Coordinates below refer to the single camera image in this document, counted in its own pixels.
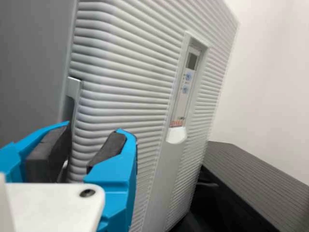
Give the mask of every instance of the white wall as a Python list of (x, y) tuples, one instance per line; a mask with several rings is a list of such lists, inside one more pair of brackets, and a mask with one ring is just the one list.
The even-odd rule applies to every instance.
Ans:
[(309, 184), (309, 1), (226, 3), (241, 25), (210, 139)]

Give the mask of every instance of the button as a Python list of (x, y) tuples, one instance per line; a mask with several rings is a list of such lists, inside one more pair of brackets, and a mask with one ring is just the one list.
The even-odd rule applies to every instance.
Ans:
[(185, 80), (186, 80), (186, 81), (190, 81), (191, 78), (192, 78), (191, 73), (188, 72), (188, 73), (185, 75)]
[(184, 94), (187, 94), (188, 91), (189, 91), (188, 86), (184, 86), (184, 87), (183, 87), (183, 93), (184, 93)]

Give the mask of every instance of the metal screw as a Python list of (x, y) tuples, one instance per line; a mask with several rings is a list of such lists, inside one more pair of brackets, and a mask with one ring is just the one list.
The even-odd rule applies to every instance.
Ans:
[(87, 188), (84, 191), (82, 191), (79, 195), (80, 197), (91, 197), (96, 192), (93, 189)]

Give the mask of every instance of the blue holder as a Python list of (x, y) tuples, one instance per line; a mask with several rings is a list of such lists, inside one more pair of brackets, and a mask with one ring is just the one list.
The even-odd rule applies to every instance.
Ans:
[[(24, 160), (51, 130), (68, 125), (54, 124), (39, 129), (17, 143), (9, 143), (0, 149), (0, 171), (6, 182), (24, 182)], [(126, 136), (120, 154), (96, 164), (85, 176), (84, 182), (101, 186), (105, 191), (105, 207), (98, 224), (98, 232), (127, 232), (130, 229), (137, 175), (137, 140), (122, 129), (117, 133)]]

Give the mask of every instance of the black foam pad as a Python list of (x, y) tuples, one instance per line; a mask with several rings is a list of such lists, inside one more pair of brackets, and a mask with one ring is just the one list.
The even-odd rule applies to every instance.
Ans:
[(48, 132), (26, 158), (27, 182), (56, 182), (71, 147), (70, 125)]
[(126, 136), (117, 132), (112, 132), (101, 149), (97, 154), (90, 160), (87, 165), (87, 173), (95, 166), (97, 163), (100, 163), (104, 160), (112, 158), (116, 155), (119, 155), (122, 151), (123, 146), (126, 143)]

